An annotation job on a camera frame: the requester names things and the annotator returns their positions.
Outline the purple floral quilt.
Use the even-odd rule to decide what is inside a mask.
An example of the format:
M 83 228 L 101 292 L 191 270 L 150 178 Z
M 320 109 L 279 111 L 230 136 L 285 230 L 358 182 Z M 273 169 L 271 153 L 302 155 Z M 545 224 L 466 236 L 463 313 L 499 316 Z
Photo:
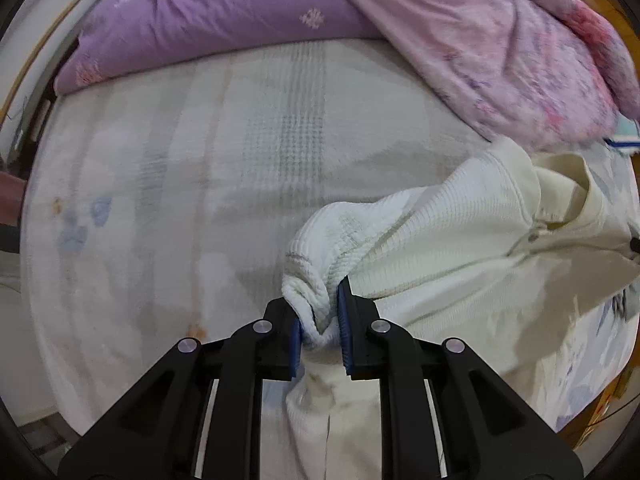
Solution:
M 582 0 L 100 0 L 54 84 L 69 94 L 241 49 L 385 39 L 467 125 L 532 150 L 639 122 L 615 28 Z

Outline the blue striped pillow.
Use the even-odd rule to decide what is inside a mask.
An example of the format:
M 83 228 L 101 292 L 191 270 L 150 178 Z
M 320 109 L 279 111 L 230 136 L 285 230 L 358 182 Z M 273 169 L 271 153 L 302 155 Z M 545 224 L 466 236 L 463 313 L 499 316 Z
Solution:
M 614 132 L 603 139 L 612 150 L 624 155 L 638 154 L 640 151 L 640 129 L 636 120 L 619 114 Z

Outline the floral bed sheet mattress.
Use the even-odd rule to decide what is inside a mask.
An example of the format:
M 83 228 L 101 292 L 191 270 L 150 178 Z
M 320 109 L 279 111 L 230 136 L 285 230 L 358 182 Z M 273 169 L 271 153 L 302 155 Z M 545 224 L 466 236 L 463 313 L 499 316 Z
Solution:
M 214 55 L 59 99 L 21 247 L 58 411 L 84 434 L 179 339 L 259 318 L 324 205 L 439 184 L 484 146 L 382 41 Z

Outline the white button jacket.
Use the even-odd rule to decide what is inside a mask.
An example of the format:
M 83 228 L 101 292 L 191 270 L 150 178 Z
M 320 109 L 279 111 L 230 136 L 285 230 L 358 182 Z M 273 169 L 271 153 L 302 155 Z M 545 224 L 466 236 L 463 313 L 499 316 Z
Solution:
M 338 348 L 341 281 L 416 338 L 464 340 L 553 422 L 584 325 L 608 300 L 638 311 L 638 232 L 582 156 L 532 156 L 508 139 L 442 184 L 316 212 L 288 248 L 282 282 L 306 344 L 285 400 L 303 477 L 381 472 L 378 386 L 348 379 Z

